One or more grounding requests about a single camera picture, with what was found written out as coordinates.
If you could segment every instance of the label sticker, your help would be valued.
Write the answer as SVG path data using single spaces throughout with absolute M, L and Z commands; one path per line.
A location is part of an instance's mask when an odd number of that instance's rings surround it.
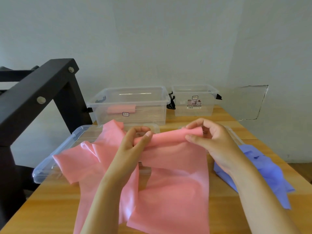
M 186 108 L 187 109 L 201 109 L 201 99 L 197 99 L 197 100 L 189 99 L 188 100 L 188 105 L 187 105 Z

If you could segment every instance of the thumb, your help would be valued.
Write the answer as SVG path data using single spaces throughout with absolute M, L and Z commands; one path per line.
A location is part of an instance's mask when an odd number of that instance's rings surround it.
M 211 139 L 206 139 L 197 135 L 186 135 L 185 138 L 188 142 L 202 146 L 205 149 L 208 149 L 212 143 Z
M 153 133 L 151 131 L 146 132 L 146 134 L 143 135 L 141 140 L 133 147 L 133 149 L 137 153 L 139 153 L 139 155 L 141 155 L 146 145 L 148 145 L 148 143 L 151 141 L 152 137 L 153 137 Z

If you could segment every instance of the screw head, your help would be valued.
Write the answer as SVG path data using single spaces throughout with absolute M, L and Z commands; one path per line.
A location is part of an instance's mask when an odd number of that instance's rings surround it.
M 37 102 L 38 102 L 39 104 L 44 104 L 44 103 L 46 102 L 46 99 L 45 99 L 44 97 L 39 96 L 39 97 L 37 98 Z
M 70 67 L 68 67 L 68 71 L 70 72 L 70 73 L 74 73 L 74 68 L 72 68 L 71 66 Z

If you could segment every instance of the black metal frame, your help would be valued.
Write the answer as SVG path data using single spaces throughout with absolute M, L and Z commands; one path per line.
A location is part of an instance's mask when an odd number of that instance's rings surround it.
M 74 59 L 52 59 L 32 70 L 0 69 L 0 82 L 20 81 L 0 95 L 0 229 L 25 202 L 13 142 L 52 99 L 70 133 L 92 124 L 75 77 L 78 70 Z

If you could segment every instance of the wooden table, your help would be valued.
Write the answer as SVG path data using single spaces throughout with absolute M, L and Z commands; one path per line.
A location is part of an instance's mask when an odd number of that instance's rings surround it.
M 166 125 L 161 132 L 175 130 L 197 117 L 175 117 L 173 110 L 167 110 Z M 283 170 L 284 176 L 296 189 L 288 197 L 292 210 L 287 211 L 302 233 L 312 233 L 312 185 L 279 158 L 263 142 L 239 124 L 220 106 L 215 106 L 213 115 L 208 119 L 229 126 L 246 143 L 270 157 Z M 222 181 L 213 171 L 213 159 L 207 156 L 209 166 L 209 219 L 210 233 L 250 233 L 238 194 Z M 140 172 L 140 187 L 143 189 L 149 174 Z M 12 217 L 0 234 L 11 233 L 45 233 L 72 234 L 80 199 L 79 185 L 69 185 L 64 177 L 48 177 L 21 209 Z M 142 233 L 119 227 L 119 233 Z

